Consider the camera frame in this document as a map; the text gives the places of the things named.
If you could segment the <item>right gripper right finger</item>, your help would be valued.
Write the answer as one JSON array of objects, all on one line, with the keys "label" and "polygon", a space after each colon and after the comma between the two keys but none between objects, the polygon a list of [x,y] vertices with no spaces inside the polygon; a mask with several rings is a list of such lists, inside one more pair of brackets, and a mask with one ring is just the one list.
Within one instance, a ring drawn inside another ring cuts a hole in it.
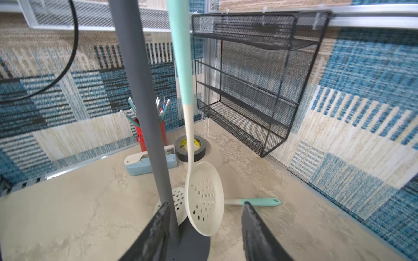
[{"label": "right gripper right finger", "polygon": [[247,261],[293,260],[249,202],[243,205],[241,222],[243,249]]}]

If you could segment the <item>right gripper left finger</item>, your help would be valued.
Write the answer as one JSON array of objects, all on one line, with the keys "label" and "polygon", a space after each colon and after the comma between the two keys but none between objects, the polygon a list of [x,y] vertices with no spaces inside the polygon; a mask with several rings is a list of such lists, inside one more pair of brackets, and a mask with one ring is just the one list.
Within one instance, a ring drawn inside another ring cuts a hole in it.
[{"label": "right gripper left finger", "polygon": [[169,244],[170,207],[162,204],[120,261],[165,261]]}]

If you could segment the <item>white skimmer front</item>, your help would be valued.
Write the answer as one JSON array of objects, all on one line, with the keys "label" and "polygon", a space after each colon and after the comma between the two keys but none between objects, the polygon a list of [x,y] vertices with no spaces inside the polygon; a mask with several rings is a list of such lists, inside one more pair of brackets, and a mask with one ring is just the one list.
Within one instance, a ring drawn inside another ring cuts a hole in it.
[{"label": "white skimmer front", "polygon": [[212,164],[194,161],[194,91],[189,4],[188,1],[168,1],[167,5],[187,138],[185,210],[196,231],[210,237],[219,230],[222,223],[223,187],[219,173]]}]

